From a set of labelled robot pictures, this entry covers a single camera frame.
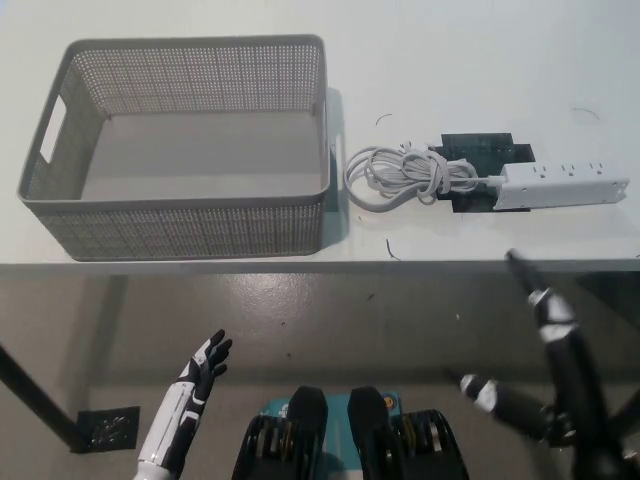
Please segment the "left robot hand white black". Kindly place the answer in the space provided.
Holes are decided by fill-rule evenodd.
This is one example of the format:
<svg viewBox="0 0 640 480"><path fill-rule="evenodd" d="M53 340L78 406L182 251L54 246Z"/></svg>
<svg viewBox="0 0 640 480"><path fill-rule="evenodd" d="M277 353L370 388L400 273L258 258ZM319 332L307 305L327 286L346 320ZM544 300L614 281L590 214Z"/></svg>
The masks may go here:
<svg viewBox="0 0 640 480"><path fill-rule="evenodd" d="M140 450L137 479L178 479L215 380L227 370L232 340L220 329L192 355L168 388Z"/></svg>

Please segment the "right robot hand black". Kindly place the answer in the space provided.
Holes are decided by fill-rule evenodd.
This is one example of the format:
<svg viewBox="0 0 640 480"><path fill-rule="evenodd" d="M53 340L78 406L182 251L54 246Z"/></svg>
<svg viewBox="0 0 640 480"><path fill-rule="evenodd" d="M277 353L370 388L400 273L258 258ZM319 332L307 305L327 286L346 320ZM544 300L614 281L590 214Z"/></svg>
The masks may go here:
<svg viewBox="0 0 640 480"><path fill-rule="evenodd" d="M505 260L526 294L555 389L551 405L496 380L451 371L463 395L499 422L579 458L623 456L622 434L609 416L596 365L576 314L529 261L511 249Z"/></svg>

